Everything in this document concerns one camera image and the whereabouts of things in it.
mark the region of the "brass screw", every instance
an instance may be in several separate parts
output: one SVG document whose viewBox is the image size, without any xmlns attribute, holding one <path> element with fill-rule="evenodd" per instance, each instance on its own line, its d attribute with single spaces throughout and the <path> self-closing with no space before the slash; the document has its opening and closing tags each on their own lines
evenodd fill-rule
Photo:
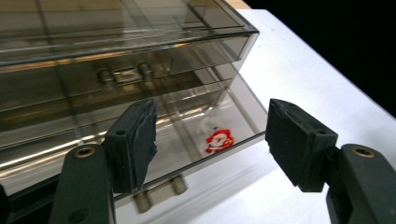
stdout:
<svg viewBox="0 0 396 224">
<path fill-rule="evenodd" d="M 368 148 L 354 147 L 352 151 L 358 156 L 365 158 L 372 158 L 375 156 L 374 152 Z"/>
<path fill-rule="evenodd" d="M 89 157 L 95 152 L 95 148 L 93 147 L 82 147 L 76 151 L 75 156 L 77 158 Z"/>
</svg>

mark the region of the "dark background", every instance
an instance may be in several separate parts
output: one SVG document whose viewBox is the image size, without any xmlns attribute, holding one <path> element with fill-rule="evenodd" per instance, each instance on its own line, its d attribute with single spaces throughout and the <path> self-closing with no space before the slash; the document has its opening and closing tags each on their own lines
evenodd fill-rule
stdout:
<svg viewBox="0 0 396 224">
<path fill-rule="evenodd" d="M 396 8 L 390 0 L 245 3 L 269 10 L 396 118 Z"/>
</svg>

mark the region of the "red sticker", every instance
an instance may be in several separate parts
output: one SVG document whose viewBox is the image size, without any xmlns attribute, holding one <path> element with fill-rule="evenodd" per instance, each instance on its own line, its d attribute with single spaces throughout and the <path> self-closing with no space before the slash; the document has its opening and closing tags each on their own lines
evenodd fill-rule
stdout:
<svg viewBox="0 0 396 224">
<path fill-rule="evenodd" d="M 206 138 L 208 148 L 207 153 L 220 152 L 233 145 L 233 137 L 229 129 L 215 131 L 210 137 Z"/>
</svg>

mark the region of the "white table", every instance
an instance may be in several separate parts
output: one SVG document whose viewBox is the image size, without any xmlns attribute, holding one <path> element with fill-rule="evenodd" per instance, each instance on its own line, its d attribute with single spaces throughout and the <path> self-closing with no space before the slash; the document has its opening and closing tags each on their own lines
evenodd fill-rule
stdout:
<svg viewBox="0 0 396 224">
<path fill-rule="evenodd" d="M 396 122 L 267 10 L 238 10 L 261 34 L 241 74 L 262 104 L 292 102 L 353 143 L 383 153 L 396 168 Z M 322 193 L 301 193 L 272 159 L 266 142 L 186 177 L 189 189 L 118 223 L 330 223 Z"/>
</svg>

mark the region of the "plastic drawer organizer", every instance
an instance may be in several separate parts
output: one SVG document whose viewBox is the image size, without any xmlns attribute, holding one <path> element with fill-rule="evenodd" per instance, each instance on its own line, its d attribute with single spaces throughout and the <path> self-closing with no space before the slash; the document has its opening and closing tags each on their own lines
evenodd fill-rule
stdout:
<svg viewBox="0 0 396 224">
<path fill-rule="evenodd" d="M 0 5 L 0 183 L 7 193 L 59 174 L 70 149 L 100 144 L 142 99 L 158 106 L 148 196 L 263 139 L 266 111 L 238 74 L 259 32 L 225 2 Z"/>
</svg>

